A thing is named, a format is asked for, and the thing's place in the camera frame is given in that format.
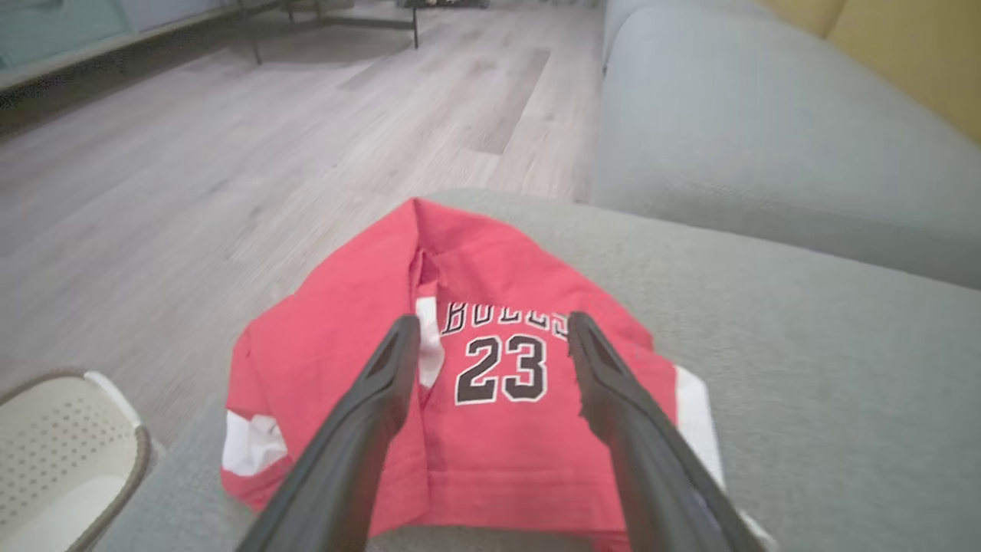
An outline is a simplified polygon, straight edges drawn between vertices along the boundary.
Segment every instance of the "gray sofa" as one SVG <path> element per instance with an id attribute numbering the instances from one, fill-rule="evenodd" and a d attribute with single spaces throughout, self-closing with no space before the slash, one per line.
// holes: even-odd
<path id="1" fill-rule="evenodd" d="M 740 1 L 609 4 L 626 15 L 610 26 L 591 202 L 642 216 L 487 191 L 432 199 L 516 226 L 703 378 L 728 490 L 783 549 L 977 549 L 978 150 Z M 222 399 L 98 552 L 225 551 L 243 537 L 252 516 L 218 475 Z M 370 549 L 589 547 L 404 527 Z"/>

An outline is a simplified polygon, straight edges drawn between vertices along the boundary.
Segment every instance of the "black number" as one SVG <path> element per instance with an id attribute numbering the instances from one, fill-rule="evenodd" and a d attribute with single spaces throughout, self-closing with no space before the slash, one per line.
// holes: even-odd
<path id="1" fill-rule="evenodd" d="M 467 344 L 467 357 L 476 357 L 487 351 L 484 357 L 456 376 L 456 404 L 474 405 L 497 400 L 497 377 L 482 377 L 500 362 L 500 338 L 479 337 Z"/>
<path id="2" fill-rule="evenodd" d="M 545 394 L 545 343 L 537 337 L 516 334 L 507 340 L 508 353 L 521 353 L 518 357 L 518 371 L 529 374 L 530 382 L 524 383 L 520 376 L 509 375 L 504 378 L 504 395 L 512 401 L 533 403 Z"/>
<path id="3" fill-rule="evenodd" d="M 477 357 L 481 353 L 484 357 L 480 361 L 456 376 L 457 405 L 497 400 L 497 377 L 485 374 L 500 363 L 500 338 L 479 337 L 467 344 L 467 357 Z M 544 396 L 548 390 L 545 342 L 537 337 L 515 334 L 507 340 L 507 353 L 518 355 L 519 375 L 504 377 L 504 395 L 512 402 L 519 403 L 533 403 Z"/>

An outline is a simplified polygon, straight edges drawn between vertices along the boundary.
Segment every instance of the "wooden floor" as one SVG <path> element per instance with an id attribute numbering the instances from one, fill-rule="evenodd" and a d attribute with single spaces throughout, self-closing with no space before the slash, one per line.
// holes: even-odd
<path id="1" fill-rule="evenodd" d="M 223 393 L 245 323 L 407 197 L 575 199 L 601 11 L 493 1 L 411 33 L 259 21 L 0 143 L 0 389 L 108 374 L 165 445 Z"/>

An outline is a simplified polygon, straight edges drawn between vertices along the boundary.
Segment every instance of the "metal table frame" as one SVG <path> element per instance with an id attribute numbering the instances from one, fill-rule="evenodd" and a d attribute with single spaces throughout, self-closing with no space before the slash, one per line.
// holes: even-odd
<path id="1" fill-rule="evenodd" d="M 257 8 L 246 8 L 245 0 L 237 0 L 238 11 L 241 17 L 242 29 L 245 33 L 245 37 L 248 39 L 249 44 L 252 46 L 252 53 L 255 55 L 255 63 L 262 65 L 262 56 L 259 54 L 259 41 L 255 35 L 255 30 L 252 28 L 252 23 L 250 21 L 251 16 L 268 11 L 274 10 L 277 7 L 281 7 L 286 10 L 289 15 L 289 23 L 295 25 L 296 21 L 293 18 L 293 3 L 296 0 L 280 0 L 279 3 L 272 3 L 267 6 L 260 6 Z M 412 21 L 408 20 L 386 20 L 386 19 L 374 19 L 374 18 L 357 18 L 357 17 L 338 17 L 338 16 L 325 16 L 324 10 L 321 8 L 320 0 L 314 0 L 313 2 L 317 18 L 314 20 L 314 25 L 317 27 L 325 27 L 328 25 L 342 25 L 349 27 L 371 27 L 371 28 L 398 28 L 412 31 L 412 42 L 415 49 L 419 49 L 419 20 L 416 17 L 416 8 L 406 8 L 412 10 Z"/>

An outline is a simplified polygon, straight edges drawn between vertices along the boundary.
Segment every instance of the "folded red garment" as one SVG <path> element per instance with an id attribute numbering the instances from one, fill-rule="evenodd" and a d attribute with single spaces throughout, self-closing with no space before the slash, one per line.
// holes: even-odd
<path id="1" fill-rule="evenodd" d="M 609 452 L 579 416 L 573 310 L 593 317 L 690 442 L 714 452 L 701 382 L 658 356 L 626 309 L 514 228 L 412 199 L 245 329 L 225 488 L 261 509 L 392 322 L 415 313 L 418 401 L 389 446 L 371 534 L 454 524 L 629 550 Z"/>

